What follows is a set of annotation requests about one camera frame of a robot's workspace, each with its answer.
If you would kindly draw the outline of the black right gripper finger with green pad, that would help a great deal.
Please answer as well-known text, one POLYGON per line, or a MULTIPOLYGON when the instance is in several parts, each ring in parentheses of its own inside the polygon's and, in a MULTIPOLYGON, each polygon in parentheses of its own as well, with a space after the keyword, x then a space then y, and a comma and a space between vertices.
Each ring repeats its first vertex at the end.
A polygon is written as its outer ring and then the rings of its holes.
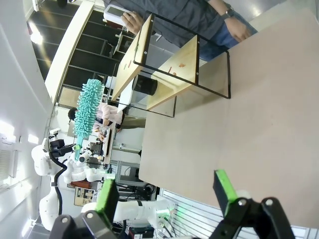
POLYGON ((295 238, 277 198, 256 202, 239 197, 223 169, 214 171, 213 190, 223 214, 223 220, 213 232, 214 239, 235 239, 242 228, 252 228, 260 239, 295 238))

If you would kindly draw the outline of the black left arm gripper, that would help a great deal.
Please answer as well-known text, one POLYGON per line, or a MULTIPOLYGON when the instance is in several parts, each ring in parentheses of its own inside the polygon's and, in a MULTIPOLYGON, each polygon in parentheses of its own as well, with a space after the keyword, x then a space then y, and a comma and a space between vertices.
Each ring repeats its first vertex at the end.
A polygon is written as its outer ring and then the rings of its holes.
MULTIPOLYGON (((54 158, 74 152, 74 160, 78 161, 80 146, 64 143, 63 139, 49 143, 50 152, 54 158)), ((97 204, 92 210, 81 213, 73 218, 70 215, 60 215, 54 221, 52 239, 115 239, 112 232, 113 219, 119 199, 119 193, 114 180, 106 180, 97 199, 97 204)))

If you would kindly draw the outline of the person's right hand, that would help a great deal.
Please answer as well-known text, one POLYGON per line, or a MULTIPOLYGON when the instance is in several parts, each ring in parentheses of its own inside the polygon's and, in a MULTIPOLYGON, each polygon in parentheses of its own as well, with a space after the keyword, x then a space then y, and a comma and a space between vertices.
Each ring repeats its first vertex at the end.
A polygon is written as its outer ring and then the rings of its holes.
POLYGON ((142 25, 144 24, 143 18, 135 11, 124 12, 121 16, 121 19, 125 24, 127 30, 134 35, 137 35, 139 33, 142 25))

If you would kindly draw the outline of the person's left hand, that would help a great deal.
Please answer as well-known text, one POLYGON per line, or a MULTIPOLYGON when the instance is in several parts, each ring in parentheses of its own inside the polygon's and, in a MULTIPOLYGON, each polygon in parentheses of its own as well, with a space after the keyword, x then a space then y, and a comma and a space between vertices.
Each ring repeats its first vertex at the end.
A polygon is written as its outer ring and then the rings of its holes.
POLYGON ((238 42, 242 42, 251 36, 248 27, 235 17, 225 19, 225 24, 231 36, 238 42))

